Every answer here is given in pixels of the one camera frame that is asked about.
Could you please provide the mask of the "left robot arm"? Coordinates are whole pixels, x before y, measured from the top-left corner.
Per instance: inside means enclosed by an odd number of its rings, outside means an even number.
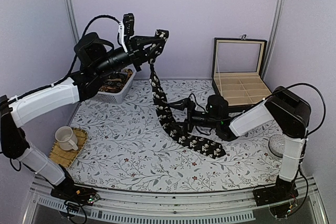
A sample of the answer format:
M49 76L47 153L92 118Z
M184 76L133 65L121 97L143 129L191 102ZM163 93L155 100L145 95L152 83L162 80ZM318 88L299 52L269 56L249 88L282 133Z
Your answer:
M73 200L83 188L75 185L61 165L50 160L29 143L22 126L40 115L65 105L94 97L105 77L134 65L141 65L159 56L169 37L167 30L157 30L151 36L133 36L117 49L113 43L99 38L95 32L84 35L74 47L82 69L69 74L63 81L39 88L28 95L8 99L1 97L1 151L9 159L16 159L44 177L59 196Z

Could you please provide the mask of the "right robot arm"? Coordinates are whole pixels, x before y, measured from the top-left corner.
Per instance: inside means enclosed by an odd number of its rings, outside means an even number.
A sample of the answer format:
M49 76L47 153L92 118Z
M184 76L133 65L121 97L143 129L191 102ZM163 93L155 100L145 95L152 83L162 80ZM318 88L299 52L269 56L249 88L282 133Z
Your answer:
M295 181L305 154L311 107L289 87L277 87L272 94L236 116L229 114L228 101L216 94L208 97L204 112L198 111L190 98L169 103L169 107L187 111L187 118L181 123L184 132L206 127L214 129L216 136L227 142L272 124L275 129L268 135L268 150L281 163L279 173L275 185L257 189L254 196L263 203L298 196Z

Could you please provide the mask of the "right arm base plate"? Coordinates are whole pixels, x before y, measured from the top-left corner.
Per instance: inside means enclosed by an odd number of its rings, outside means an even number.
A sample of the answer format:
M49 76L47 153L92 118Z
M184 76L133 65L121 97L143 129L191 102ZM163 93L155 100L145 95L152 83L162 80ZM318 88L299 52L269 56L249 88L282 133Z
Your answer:
M287 191L283 186L266 187L260 185L254 188L253 196L257 206L264 206L297 198L299 193L295 187Z

